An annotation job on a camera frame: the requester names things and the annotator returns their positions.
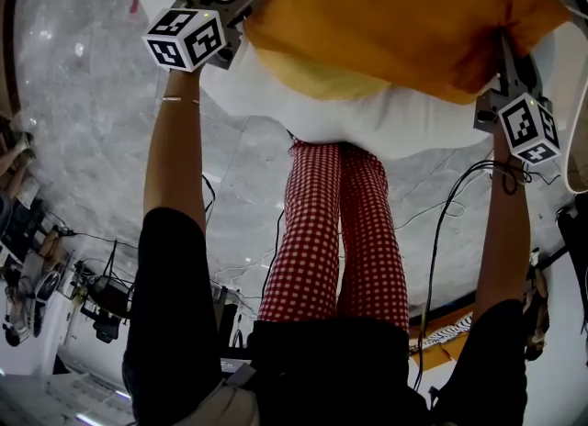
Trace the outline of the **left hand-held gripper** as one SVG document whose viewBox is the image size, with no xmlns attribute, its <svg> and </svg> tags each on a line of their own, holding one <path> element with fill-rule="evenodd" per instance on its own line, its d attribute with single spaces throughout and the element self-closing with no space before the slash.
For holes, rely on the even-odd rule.
<svg viewBox="0 0 588 426">
<path fill-rule="evenodd" d="M 237 25 L 269 0 L 176 0 L 143 34 L 156 64 L 194 72 L 205 64 L 227 70 L 241 44 Z"/>
</svg>

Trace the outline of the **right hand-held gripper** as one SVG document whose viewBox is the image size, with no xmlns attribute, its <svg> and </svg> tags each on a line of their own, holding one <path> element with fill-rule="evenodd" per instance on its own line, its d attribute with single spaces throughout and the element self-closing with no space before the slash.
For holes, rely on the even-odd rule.
<svg viewBox="0 0 588 426">
<path fill-rule="evenodd" d="M 501 37 L 503 57 L 499 66 L 502 94 L 521 94 L 521 84 L 529 93 L 541 93 L 543 84 L 532 54 L 516 60 L 509 39 Z M 560 156 L 560 141 L 552 114 L 529 93 L 508 99 L 494 89 L 476 100 L 473 128 L 492 133 L 501 126 L 510 153 L 528 165 L 544 163 Z"/>
</svg>

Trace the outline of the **orange pillow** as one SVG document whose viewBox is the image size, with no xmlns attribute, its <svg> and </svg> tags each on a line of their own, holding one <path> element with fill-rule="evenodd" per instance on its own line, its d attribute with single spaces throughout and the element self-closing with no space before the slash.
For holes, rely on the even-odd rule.
<svg viewBox="0 0 588 426">
<path fill-rule="evenodd" d="M 571 15 L 560 0 L 270 0 L 244 24 L 260 62 L 314 99 L 388 86 L 475 100 L 502 37 L 527 55 Z"/>
</svg>

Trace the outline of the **person's right forearm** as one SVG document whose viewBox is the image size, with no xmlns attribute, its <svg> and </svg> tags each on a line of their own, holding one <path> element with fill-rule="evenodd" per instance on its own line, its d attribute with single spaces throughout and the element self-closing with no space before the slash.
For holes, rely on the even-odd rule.
<svg viewBox="0 0 588 426">
<path fill-rule="evenodd" d="M 505 301 L 520 301 L 530 254 L 530 222 L 523 166 L 502 129 L 493 133 L 492 192 L 473 321 Z"/>
</svg>

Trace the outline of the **person's left forearm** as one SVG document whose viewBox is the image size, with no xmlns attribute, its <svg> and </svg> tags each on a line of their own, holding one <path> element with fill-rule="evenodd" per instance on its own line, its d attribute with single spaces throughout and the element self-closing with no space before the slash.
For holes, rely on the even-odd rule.
<svg viewBox="0 0 588 426">
<path fill-rule="evenodd" d="M 153 127 L 143 212 L 171 208 L 206 229 L 199 106 L 201 70 L 171 71 Z"/>
</svg>

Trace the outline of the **white egg-shaped seat cushion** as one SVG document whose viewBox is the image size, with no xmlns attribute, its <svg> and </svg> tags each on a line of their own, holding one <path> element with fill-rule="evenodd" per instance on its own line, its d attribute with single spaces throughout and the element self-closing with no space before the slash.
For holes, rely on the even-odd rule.
<svg viewBox="0 0 588 426">
<path fill-rule="evenodd" d="M 149 20 L 175 0 L 140 0 Z M 533 55 L 560 138 L 576 124 L 588 146 L 588 33 L 572 22 L 546 36 Z M 318 100 L 285 86 L 243 40 L 229 70 L 206 66 L 200 86 L 232 117 L 272 118 L 311 143 L 348 141 L 380 158 L 395 160 L 434 148 L 469 147 L 487 138 L 473 127 L 474 105 L 459 106 L 401 87 L 359 99 Z"/>
</svg>

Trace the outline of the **person's red checked trousers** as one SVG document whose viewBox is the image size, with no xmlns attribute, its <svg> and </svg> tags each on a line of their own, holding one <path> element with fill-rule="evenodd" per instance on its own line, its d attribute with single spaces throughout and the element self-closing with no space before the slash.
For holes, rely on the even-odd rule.
<svg viewBox="0 0 588 426">
<path fill-rule="evenodd" d="M 369 318 L 409 328 L 408 294 L 381 161 L 348 143 L 294 140 L 285 232 L 258 318 Z"/>
</svg>

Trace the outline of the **orange striped bag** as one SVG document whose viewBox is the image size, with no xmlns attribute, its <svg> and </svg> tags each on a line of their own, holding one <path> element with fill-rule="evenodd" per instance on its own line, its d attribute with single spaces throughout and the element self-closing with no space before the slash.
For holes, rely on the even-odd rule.
<svg viewBox="0 0 588 426">
<path fill-rule="evenodd" d="M 423 339 L 423 355 L 418 349 L 418 337 L 409 340 L 412 359 L 419 364 L 423 361 L 423 370 L 428 371 L 450 361 L 457 361 L 469 337 L 472 312 L 457 312 L 437 319 L 433 330 Z"/>
</svg>

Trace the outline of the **person's black shirt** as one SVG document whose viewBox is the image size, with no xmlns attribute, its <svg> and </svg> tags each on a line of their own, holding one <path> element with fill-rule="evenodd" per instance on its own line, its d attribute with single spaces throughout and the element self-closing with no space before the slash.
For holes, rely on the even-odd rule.
<svg viewBox="0 0 588 426">
<path fill-rule="evenodd" d="M 249 339 L 261 426 L 522 426 L 524 321 L 506 300 L 473 325 L 433 407 L 408 386 L 408 338 L 375 319 L 259 320 Z M 122 374 L 139 426 L 173 426 L 221 382 L 206 241 L 187 215 L 143 221 Z"/>
</svg>

